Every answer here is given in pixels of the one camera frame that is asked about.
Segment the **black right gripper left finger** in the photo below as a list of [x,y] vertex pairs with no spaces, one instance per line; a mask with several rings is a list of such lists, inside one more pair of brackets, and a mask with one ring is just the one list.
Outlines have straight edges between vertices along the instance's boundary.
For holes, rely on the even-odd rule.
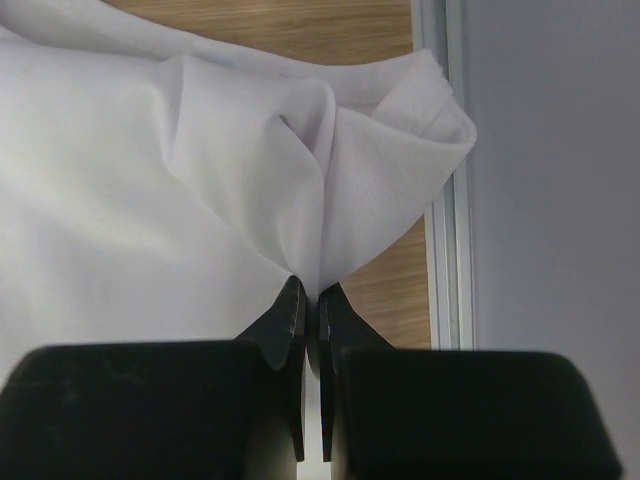
[[287,278],[272,305],[235,337],[258,346],[275,374],[279,414],[285,420],[295,459],[304,459],[307,296],[301,281]]

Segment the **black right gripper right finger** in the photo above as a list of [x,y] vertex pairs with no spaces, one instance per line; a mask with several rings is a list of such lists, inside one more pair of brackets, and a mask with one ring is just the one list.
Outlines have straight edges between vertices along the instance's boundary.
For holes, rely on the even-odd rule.
[[320,294],[308,313],[307,353],[320,383],[323,461],[330,462],[336,412],[336,374],[345,349],[393,349],[393,346],[353,309],[336,283]]

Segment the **white t shirt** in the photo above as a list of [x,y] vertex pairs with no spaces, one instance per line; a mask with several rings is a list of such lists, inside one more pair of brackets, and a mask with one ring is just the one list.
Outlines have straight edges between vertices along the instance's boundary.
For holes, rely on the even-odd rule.
[[425,49],[318,65],[3,2],[2,477],[330,478],[318,397],[298,462],[235,337],[391,246],[476,138]]

